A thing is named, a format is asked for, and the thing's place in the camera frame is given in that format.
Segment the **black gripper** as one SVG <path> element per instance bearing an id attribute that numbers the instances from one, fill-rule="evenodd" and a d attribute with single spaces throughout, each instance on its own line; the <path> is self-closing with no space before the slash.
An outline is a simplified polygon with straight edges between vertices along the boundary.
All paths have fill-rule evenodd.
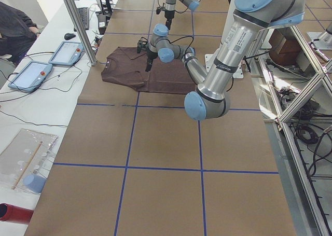
<path id="1" fill-rule="evenodd" d="M 147 63 L 146 63 L 146 68 L 145 72 L 151 71 L 152 65 L 153 65 L 153 60 L 157 58 L 157 52 L 156 48 L 152 46 L 151 44 L 146 45 L 146 54 L 147 54 Z"/>
<path id="2" fill-rule="evenodd" d="M 172 24 L 172 19 L 174 19 L 174 16 L 175 16 L 175 11 L 174 10 L 165 10 L 164 16 L 167 19 L 165 25 L 168 28 L 168 30 L 170 30 L 171 24 Z"/>

